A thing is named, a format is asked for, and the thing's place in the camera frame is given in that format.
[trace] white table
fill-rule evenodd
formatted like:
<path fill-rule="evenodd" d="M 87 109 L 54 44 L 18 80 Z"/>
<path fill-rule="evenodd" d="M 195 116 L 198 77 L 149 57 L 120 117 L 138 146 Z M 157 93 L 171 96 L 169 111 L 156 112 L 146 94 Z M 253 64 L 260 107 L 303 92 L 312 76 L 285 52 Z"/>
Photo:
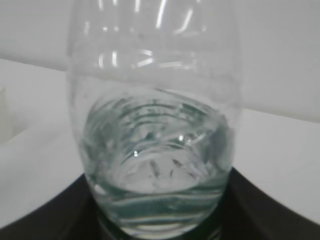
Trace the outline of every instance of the white table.
<path fill-rule="evenodd" d="M 0 145 L 0 228 L 32 212 L 83 172 L 69 127 L 64 72 L 0 60 L 16 136 Z M 320 224 L 320 124 L 245 109 L 235 167 Z"/>

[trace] white wall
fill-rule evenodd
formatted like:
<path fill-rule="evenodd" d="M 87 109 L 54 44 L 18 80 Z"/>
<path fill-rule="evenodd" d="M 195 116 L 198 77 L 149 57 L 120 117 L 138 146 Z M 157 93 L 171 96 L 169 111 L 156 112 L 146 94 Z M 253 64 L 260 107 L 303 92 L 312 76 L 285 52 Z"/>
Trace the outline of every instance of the white wall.
<path fill-rule="evenodd" d="M 72 0 L 0 0 L 0 58 L 64 70 Z M 235 0 L 248 108 L 320 122 L 320 0 Z"/>

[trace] black base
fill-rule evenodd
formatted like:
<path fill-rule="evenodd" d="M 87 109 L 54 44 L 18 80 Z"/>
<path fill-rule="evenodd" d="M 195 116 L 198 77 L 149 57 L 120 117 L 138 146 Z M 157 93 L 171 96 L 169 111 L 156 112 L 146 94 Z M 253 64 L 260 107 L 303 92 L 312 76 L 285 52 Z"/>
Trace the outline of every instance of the black base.
<path fill-rule="evenodd" d="M 38 210 L 0 229 L 0 240 L 101 240 L 96 209 L 86 179 L 81 176 Z M 222 213 L 221 240 L 320 239 L 319 225 L 280 205 L 235 169 Z M 196 235 L 194 240 L 206 239 Z"/>

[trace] water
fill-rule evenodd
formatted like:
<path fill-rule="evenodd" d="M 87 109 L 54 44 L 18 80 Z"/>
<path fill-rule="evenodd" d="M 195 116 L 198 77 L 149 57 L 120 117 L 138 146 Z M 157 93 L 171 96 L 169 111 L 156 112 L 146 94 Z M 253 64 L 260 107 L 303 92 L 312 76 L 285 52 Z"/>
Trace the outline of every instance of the water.
<path fill-rule="evenodd" d="M 99 99 L 80 144 L 101 210 L 127 234 L 169 239 L 216 208 L 232 165 L 233 131 L 218 111 L 154 89 Z"/>

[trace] clear plastic bottle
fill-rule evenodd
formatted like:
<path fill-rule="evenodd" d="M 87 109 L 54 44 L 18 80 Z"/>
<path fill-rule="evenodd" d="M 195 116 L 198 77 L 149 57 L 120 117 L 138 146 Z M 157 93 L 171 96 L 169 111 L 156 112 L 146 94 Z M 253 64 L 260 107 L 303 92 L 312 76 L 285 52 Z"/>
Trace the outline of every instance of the clear plastic bottle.
<path fill-rule="evenodd" d="M 68 92 L 101 211 L 137 239 L 214 213 L 232 168 L 240 52 L 229 0 L 78 0 Z"/>

